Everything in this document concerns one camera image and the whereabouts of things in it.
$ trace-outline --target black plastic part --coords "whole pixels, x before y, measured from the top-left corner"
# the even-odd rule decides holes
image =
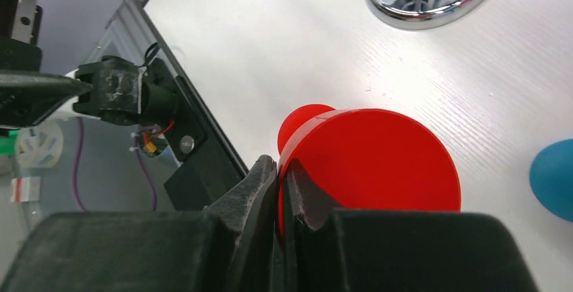
[[[194,162],[187,160],[164,184],[175,210],[201,211],[225,194],[218,182],[205,182]]]
[[[207,209],[242,232],[225,291],[269,291],[277,199],[276,163],[262,155],[244,180]]]
[[[34,45],[0,36],[0,70],[40,71],[42,50]]]
[[[0,0],[0,37],[11,37],[18,0]]]
[[[78,98],[75,112],[116,125],[139,122],[139,69],[134,64],[106,56],[101,62],[81,65],[75,77],[93,85],[90,93]]]
[[[339,209],[301,230],[313,291],[538,291],[490,216]]]
[[[36,6],[36,13],[34,15],[34,25],[32,25],[32,37],[30,38],[31,45],[38,45],[38,40],[40,39],[40,23],[44,14],[44,9],[40,6]]]
[[[144,120],[161,120],[159,117],[162,117],[166,123],[170,120],[175,121],[165,136],[177,160],[183,162],[200,149],[206,139],[205,130],[199,123],[196,113],[186,103],[183,93],[177,87],[174,77],[162,59],[155,58],[149,64],[147,73],[148,75],[143,77],[143,83],[146,87],[154,89],[154,92],[149,98],[148,107],[143,108],[141,117]],[[193,137],[195,143],[190,153],[181,152],[179,145],[181,138],[186,135]],[[240,178],[233,178],[233,184],[240,180]]]
[[[0,291],[223,291],[235,239],[205,212],[56,215],[30,235]]]
[[[72,97],[91,85],[37,72],[0,70],[0,125],[36,126]]]
[[[287,176],[293,177],[293,167],[289,166]],[[292,178],[282,182],[282,212],[284,228],[284,290],[285,291],[307,291],[308,282],[299,281],[299,271],[304,276],[306,269],[302,266],[299,269],[299,262],[303,261],[304,254],[301,250],[300,232],[295,226],[295,219],[301,214],[297,202],[297,194],[294,185],[289,185]]]

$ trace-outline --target white surface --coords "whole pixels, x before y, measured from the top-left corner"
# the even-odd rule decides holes
[[[151,0],[146,8],[223,131],[251,165],[274,158],[296,107],[379,107],[438,135],[463,210],[513,232],[543,291],[573,291],[573,224],[528,182],[534,156],[573,135],[573,0],[486,0],[406,32],[364,0]]]
[[[42,71],[64,74],[85,62],[123,0],[38,0]]]

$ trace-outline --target wire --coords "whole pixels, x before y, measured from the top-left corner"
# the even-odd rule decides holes
[[[83,212],[86,212],[87,209],[82,203],[82,200],[80,199],[80,193],[78,192],[78,168],[80,165],[80,158],[82,156],[82,150],[84,147],[84,121],[82,120],[82,118],[78,118],[78,130],[80,134],[78,135],[78,148],[76,149],[76,155],[74,156],[74,170],[72,173],[72,194],[74,196],[74,201],[76,202],[78,209],[82,210]]]
[[[158,137],[160,135],[164,135],[165,133],[167,133],[167,131],[169,131],[173,125],[175,125],[175,121],[170,121],[169,125],[167,125],[166,128],[164,128],[163,130],[159,131],[159,132],[155,132],[155,133],[148,133],[146,130],[141,130],[138,131],[138,133],[142,133],[143,134],[143,144],[147,145],[150,142],[150,138],[151,137]]]
[[[171,122],[169,122],[169,125],[167,125],[166,128],[164,128],[163,130],[161,130],[157,133],[153,133],[151,136],[152,137],[158,137],[160,135],[164,135],[167,131],[169,131],[173,127],[173,125],[175,125],[175,121],[172,120]]]
[[[149,184],[149,188],[151,189],[151,197],[153,199],[151,202],[151,211],[155,211],[157,210],[157,191],[155,190],[155,185],[153,184],[153,181],[151,180],[151,177],[147,172],[143,160],[141,159],[141,154],[139,153],[139,149],[137,148],[137,136],[133,136],[133,147],[135,149],[135,156],[137,157],[137,162],[139,163],[139,167],[141,167],[141,170],[143,171],[143,174],[147,179],[147,183]]]
[[[149,63],[153,58],[157,55],[161,48],[159,44],[155,42],[154,44],[150,45],[147,50],[145,50],[145,54],[143,55],[143,63],[138,68],[149,67]]]
[[[143,131],[150,131],[150,130],[157,130],[157,126],[146,126],[140,128],[137,132],[137,135]],[[78,191],[78,169],[80,165],[80,159],[82,157],[82,150],[84,147],[84,121],[82,120],[82,118],[78,118],[78,131],[79,131],[78,147],[76,148],[76,155],[74,156],[74,169],[72,173],[72,195],[74,196],[74,201],[76,202],[78,209],[82,210],[83,212],[87,212],[87,209],[82,203],[82,200],[80,198],[80,193]],[[147,169],[145,168],[143,160],[141,159],[139,150],[137,149],[137,135],[133,137],[133,147],[135,149],[135,155],[137,156],[137,162],[139,163],[141,171],[145,175],[147,183],[149,184],[149,188],[151,189],[151,198],[152,198],[151,211],[155,211],[157,209],[157,191],[155,190],[155,185],[153,184],[153,181],[151,180],[151,177],[147,172]]]

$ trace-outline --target white tag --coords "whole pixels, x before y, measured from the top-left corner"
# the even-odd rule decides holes
[[[40,177],[13,178],[11,202],[21,203],[40,199]]]

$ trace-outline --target screw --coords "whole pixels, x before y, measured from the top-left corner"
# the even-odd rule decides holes
[[[179,141],[179,149],[181,152],[188,154],[192,152],[193,148],[195,148],[195,140],[193,140],[191,135],[183,136],[181,141]]]
[[[30,25],[31,21],[30,21],[30,18],[22,17],[22,18],[20,18],[20,23],[28,26],[28,25]]]

